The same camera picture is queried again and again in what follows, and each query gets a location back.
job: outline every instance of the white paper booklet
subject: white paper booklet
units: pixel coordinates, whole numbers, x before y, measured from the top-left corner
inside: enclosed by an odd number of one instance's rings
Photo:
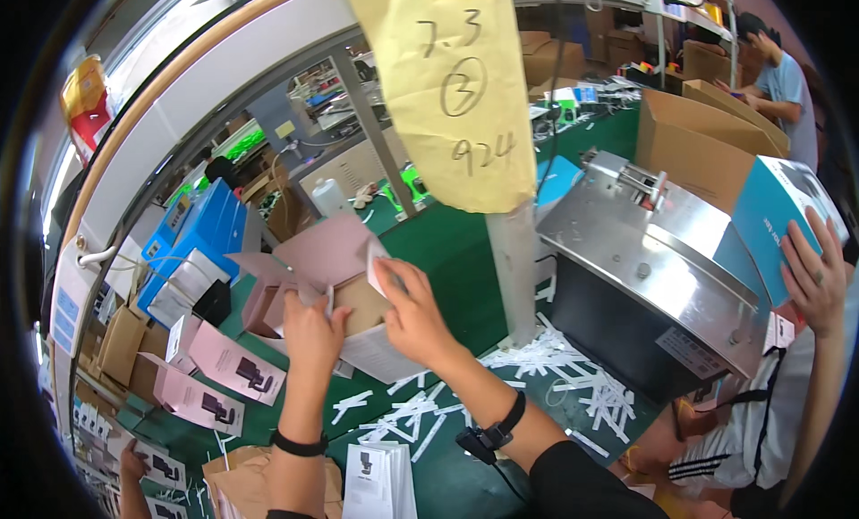
[[[409,445],[349,445],[343,519],[417,519]]]

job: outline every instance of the black hair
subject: black hair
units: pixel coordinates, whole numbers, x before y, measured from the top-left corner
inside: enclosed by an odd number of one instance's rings
[[[777,46],[782,46],[782,36],[777,30],[767,27],[764,20],[750,12],[743,12],[737,16],[737,36],[741,40],[749,41],[749,34],[757,36],[759,32],[766,34],[770,40],[776,42]]]

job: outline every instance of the light blue shirt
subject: light blue shirt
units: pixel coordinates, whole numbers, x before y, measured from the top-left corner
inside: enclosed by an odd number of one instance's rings
[[[773,66],[764,63],[755,85],[773,102],[799,103],[800,120],[795,124],[778,119],[779,127],[790,138],[790,159],[806,163],[817,172],[817,129],[811,94],[802,69],[793,57],[782,51],[782,62]]]

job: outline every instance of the blue product box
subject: blue product box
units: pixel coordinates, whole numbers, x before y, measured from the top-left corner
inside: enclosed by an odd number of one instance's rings
[[[819,255],[821,246],[805,218],[807,206],[826,221],[831,217],[844,245],[849,233],[832,199],[810,168],[801,162],[757,156],[737,199],[731,221],[752,255],[773,307],[789,300],[780,265],[788,263],[781,249],[788,223],[795,220]]]

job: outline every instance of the blue label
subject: blue label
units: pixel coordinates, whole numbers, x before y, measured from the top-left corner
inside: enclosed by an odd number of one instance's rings
[[[66,353],[71,353],[71,340],[69,340],[69,337],[63,331],[59,329],[54,330],[54,342],[57,342]]]
[[[57,306],[63,310],[72,320],[77,321],[77,312],[80,310],[77,304],[71,300],[69,294],[62,287],[57,292]]]
[[[75,326],[71,323],[70,320],[67,320],[66,317],[60,312],[54,312],[54,326],[55,331],[56,328],[65,332],[68,336],[75,336]]]

